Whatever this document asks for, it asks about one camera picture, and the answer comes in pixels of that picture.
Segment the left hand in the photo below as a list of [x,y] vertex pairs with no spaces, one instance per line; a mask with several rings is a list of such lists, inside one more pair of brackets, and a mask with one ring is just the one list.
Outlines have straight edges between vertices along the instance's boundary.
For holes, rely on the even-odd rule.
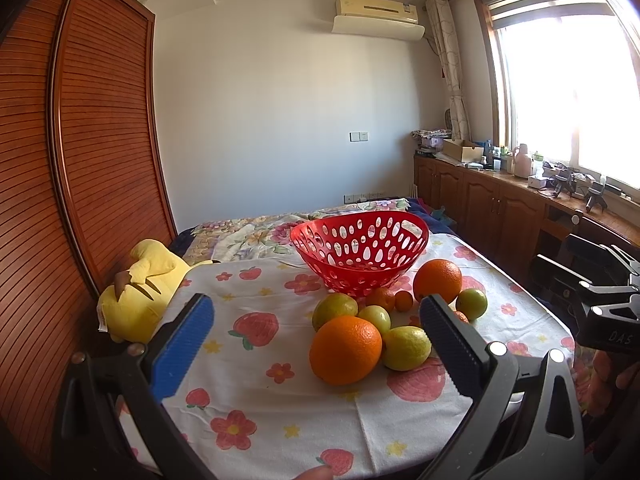
[[329,466],[318,466],[308,469],[294,478],[294,480],[333,480],[333,471]]

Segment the right hand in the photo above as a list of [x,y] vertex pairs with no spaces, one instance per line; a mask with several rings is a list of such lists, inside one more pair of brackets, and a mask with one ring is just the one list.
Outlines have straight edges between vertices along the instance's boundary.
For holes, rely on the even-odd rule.
[[573,378],[582,411],[600,417],[616,391],[639,390],[639,362],[623,354],[580,348],[574,359]]

